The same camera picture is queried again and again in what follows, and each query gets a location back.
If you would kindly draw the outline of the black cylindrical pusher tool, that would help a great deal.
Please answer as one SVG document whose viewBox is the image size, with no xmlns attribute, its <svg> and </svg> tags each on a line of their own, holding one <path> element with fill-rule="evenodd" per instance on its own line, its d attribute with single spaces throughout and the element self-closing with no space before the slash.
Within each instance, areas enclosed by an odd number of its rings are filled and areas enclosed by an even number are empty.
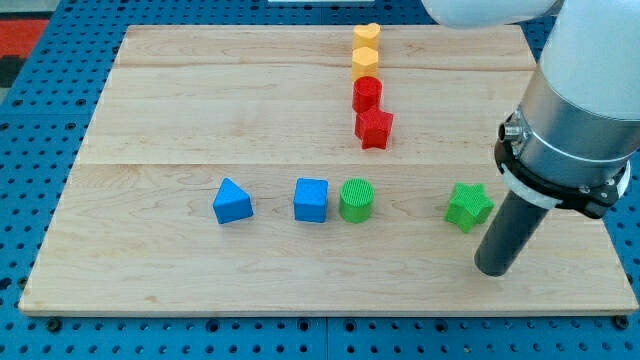
<svg viewBox="0 0 640 360">
<path fill-rule="evenodd" d="M 509 191 L 476 250 L 476 267 L 489 276 L 504 275 L 548 212 Z"/>
</svg>

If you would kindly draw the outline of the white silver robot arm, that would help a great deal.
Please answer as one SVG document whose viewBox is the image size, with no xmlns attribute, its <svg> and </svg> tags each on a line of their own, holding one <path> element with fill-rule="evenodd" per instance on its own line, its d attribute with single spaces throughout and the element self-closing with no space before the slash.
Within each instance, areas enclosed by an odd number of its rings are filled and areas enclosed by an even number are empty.
<svg viewBox="0 0 640 360">
<path fill-rule="evenodd" d="M 639 148 L 639 4 L 634 0 L 423 0 L 439 24 L 472 29 L 552 15 L 525 93 L 499 127 L 509 192 L 476 250 L 501 276 L 549 210 L 599 219 L 624 194 Z"/>
</svg>

